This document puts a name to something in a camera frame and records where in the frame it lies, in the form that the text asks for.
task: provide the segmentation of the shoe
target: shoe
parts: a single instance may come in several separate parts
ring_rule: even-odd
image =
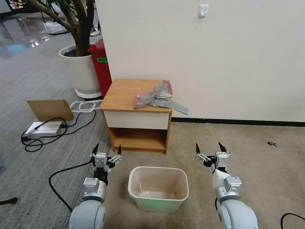
[[[96,35],[99,35],[99,30],[97,28],[94,28],[94,31],[90,33],[90,36],[94,37]]]

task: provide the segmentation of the person's leg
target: person's leg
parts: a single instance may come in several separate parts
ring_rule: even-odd
[[[92,33],[90,33],[90,36],[99,35],[99,30],[98,30],[98,11],[96,10],[95,3],[94,3],[93,27],[94,27],[94,31]]]

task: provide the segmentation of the white plastic bin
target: white plastic bin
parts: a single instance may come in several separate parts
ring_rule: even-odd
[[[174,213],[189,194],[187,176],[176,168],[134,168],[128,181],[129,196],[141,211]]]

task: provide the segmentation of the potted plant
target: potted plant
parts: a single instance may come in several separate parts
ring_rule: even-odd
[[[68,74],[78,96],[95,98],[101,96],[100,87],[90,53],[90,32],[94,16],[93,0],[29,0],[36,8],[49,15],[55,22],[65,27],[73,36],[75,45],[59,51],[68,67]],[[54,12],[57,5],[66,20]]]

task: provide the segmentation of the beige carpet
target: beige carpet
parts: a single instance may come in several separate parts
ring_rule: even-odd
[[[212,175],[195,160],[195,143],[206,155],[219,150],[220,141],[231,159],[229,172],[240,176],[242,200],[257,215],[259,227],[280,228],[286,212],[305,216],[305,128],[172,123],[168,154],[123,152],[109,177],[105,228],[221,228],[215,211]],[[269,146],[276,142],[278,148]],[[136,166],[176,167],[185,171],[190,194],[174,214],[142,212],[128,196],[130,171]],[[284,228],[305,228],[287,216]]]

